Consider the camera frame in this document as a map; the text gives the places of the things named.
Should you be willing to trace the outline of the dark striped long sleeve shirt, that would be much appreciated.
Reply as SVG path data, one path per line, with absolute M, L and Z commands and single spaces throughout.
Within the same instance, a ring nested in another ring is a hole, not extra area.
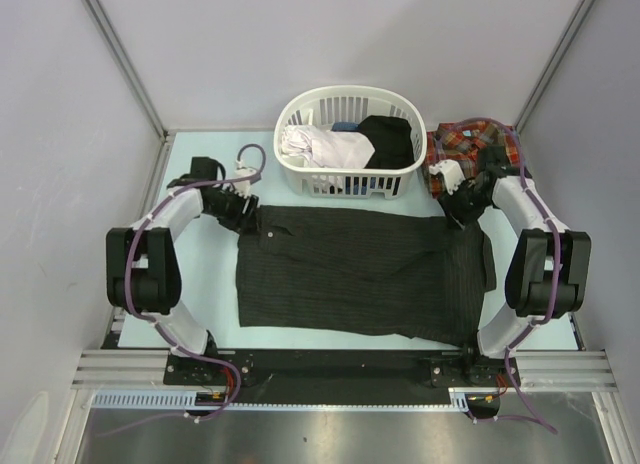
M 358 209 L 262 206 L 238 240 L 243 327 L 401 335 L 456 347 L 496 287 L 490 238 L 473 223 Z

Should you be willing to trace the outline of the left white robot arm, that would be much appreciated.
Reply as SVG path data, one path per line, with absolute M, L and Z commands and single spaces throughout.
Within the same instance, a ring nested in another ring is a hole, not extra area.
M 214 381 L 220 358 L 213 337 L 182 302 L 182 276 L 175 243 L 201 216 L 242 234 L 257 226 L 259 199 L 251 194 L 264 167 L 240 159 L 234 174 L 209 157 L 194 157 L 190 169 L 170 181 L 167 194 L 144 217 L 106 235 L 106 290 L 110 304 L 151 325 L 170 351 L 188 357 L 186 371 L 197 382 Z

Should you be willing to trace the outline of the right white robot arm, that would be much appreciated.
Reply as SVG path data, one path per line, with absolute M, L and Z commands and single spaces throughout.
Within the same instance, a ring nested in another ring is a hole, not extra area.
M 592 241 L 561 222 L 526 166 L 510 164 L 502 151 L 483 149 L 473 177 L 451 159 L 431 165 L 429 174 L 443 186 L 437 201 L 451 225 L 464 229 L 493 207 L 518 237 L 504 281 L 505 304 L 478 331 L 478 350 L 461 360 L 463 377 L 484 385 L 497 373 L 495 359 L 510 358 L 535 330 L 580 309 Z

